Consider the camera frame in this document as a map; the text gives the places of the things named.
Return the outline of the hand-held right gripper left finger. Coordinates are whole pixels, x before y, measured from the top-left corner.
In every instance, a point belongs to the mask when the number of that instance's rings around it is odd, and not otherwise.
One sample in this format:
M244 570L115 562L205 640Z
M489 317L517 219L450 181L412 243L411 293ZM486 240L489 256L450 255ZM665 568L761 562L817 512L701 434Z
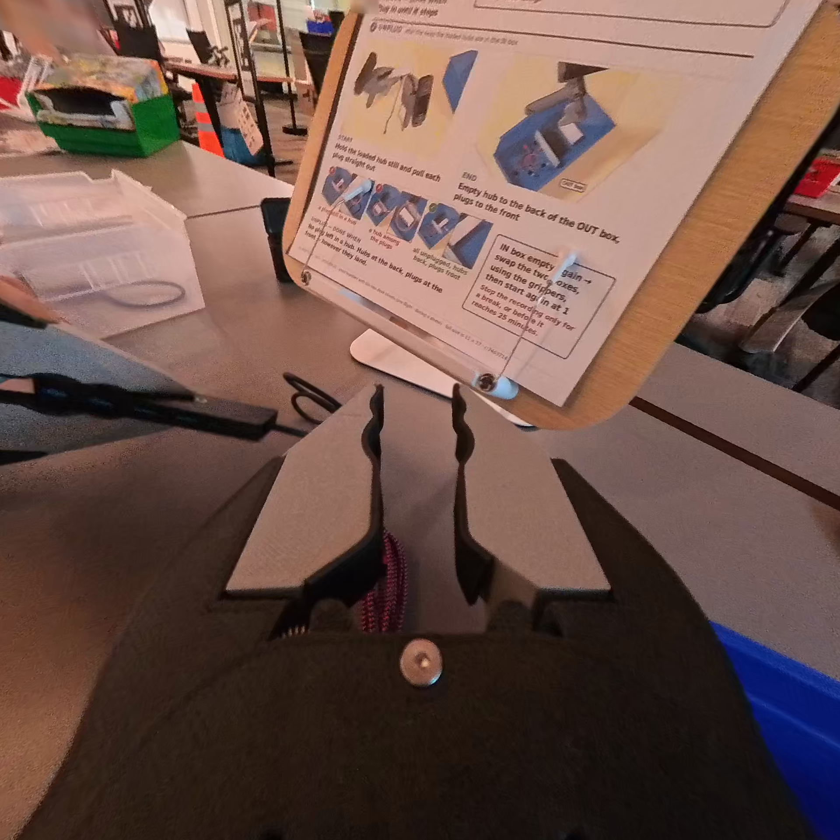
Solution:
M384 390L370 385L292 446L225 587L241 599L354 604L382 574Z

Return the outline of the white sheet holder bar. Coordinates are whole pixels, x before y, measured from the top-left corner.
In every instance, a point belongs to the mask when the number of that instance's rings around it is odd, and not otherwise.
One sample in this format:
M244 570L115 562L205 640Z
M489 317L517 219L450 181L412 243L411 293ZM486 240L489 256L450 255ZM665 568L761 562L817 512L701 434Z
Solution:
M438 356L437 361L435 361L434 348L427 348L425 353L424 348L415 340L416 331L421 329L414 327L411 323L308 266L298 267L292 273L292 277L295 283L305 291L361 322L365 326L365 330L377 331L390 338L394 343L400 344L403 348L417 355L425 356L431 364L435 364L440 369L444 368L446 357ZM457 382L457 384L470 386L487 402L496 401L501 405L502 411L511 410L513 400L518 396L518 384L506 377L495 377L493 374L479 372L471 384L466 384L464 382L465 375L456 372L451 372L449 375L461 379L461 382Z

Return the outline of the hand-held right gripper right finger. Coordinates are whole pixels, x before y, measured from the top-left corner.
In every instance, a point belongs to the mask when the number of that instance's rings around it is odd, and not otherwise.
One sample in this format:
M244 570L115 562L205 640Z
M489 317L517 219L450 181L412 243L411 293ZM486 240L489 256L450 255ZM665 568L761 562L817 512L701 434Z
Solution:
M612 595L553 462L472 391L454 387L455 573L469 605Z

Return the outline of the wooden background table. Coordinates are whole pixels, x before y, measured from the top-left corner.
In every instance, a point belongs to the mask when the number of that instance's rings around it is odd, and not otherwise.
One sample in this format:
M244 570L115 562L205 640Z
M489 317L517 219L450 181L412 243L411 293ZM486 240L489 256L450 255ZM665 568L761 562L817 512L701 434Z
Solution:
M240 78L250 78L250 75L247 73L242 75L238 74L235 68L230 69L229 67L225 68L219 66L211 66L202 63L194 64L191 62L173 58L164 59L164 68L173 74L176 74L178 76L189 77L194 80L196 80L199 77L204 77L214 79L217 81L233 82L238 81ZM274 76L263 73L256 73L255 78L257 79L257 84L259 84L260 86L302 85L305 87L308 84L306 80L296 80L294 77Z

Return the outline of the small black display device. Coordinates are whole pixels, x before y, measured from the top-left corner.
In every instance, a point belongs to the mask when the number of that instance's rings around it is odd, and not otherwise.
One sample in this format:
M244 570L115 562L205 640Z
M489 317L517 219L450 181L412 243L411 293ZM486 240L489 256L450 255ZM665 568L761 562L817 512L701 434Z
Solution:
M294 279L286 266L283 248L284 227L290 205L291 200L288 197L266 197L259 205L276 281L282 286L294 285Z

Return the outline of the black office chair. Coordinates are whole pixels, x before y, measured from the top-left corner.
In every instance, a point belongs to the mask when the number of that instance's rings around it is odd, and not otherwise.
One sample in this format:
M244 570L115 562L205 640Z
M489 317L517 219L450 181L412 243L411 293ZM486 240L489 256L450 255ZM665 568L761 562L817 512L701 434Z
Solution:
M319 98L331 57L335 30L328 35L300 31L298 36L316 97Z

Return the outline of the person's left hand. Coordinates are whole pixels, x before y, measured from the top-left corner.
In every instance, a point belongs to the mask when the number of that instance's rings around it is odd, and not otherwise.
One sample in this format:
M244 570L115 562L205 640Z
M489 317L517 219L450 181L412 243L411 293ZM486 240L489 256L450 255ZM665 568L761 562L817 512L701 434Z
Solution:
M65 322L59 314L37 299L23 281L10 276L1 276L1 319L38 329L48 324Z

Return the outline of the clear plastic box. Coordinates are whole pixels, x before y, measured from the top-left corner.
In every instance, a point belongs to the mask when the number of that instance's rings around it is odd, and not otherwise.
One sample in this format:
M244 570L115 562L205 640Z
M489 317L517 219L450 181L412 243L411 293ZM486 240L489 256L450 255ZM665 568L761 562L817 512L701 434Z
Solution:
M186 216L120 171L1 180L1 268L100 339L204 309Z

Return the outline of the blue bin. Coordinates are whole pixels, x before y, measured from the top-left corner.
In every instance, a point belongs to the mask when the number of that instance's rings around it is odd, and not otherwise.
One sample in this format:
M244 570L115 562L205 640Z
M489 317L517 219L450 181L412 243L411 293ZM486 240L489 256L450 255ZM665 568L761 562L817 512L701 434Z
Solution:
M765 743L820 838L839 838L839 683L713 623Z

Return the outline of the red box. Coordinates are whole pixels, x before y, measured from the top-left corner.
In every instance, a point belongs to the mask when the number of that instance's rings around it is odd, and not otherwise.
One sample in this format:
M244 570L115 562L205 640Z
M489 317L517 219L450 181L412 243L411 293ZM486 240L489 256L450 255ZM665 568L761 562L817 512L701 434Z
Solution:
M793 194L816 200L832 191L839 178L839 149L827 149L808 164Z

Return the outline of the orange striped barrier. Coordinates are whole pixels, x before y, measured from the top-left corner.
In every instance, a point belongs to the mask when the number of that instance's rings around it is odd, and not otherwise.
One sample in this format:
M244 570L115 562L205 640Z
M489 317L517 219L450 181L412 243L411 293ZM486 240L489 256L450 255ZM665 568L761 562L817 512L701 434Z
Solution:
M224 158L224 147L214 127L212 114L207 107L203 89L197 80L192 82L192 100L199 147L204 152Z

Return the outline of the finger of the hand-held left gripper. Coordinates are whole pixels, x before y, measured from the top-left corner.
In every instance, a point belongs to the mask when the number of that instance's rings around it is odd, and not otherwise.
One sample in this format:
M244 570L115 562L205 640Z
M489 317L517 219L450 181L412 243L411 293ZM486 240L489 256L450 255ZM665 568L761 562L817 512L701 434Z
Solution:
M23 406L2 404L1 459L39 459L170 428L130 418L45 415Z
M67 324L33 327L1 323L1 377L63 375L129 392L187 397L192 391L149 362L93 339Z

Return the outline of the green box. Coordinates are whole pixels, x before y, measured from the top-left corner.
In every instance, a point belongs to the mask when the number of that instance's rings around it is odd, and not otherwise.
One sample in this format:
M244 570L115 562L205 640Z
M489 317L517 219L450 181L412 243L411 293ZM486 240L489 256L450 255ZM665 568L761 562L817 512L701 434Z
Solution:
M152 59L70 54L26 99L42 133L68 153L148 158L181 137Z

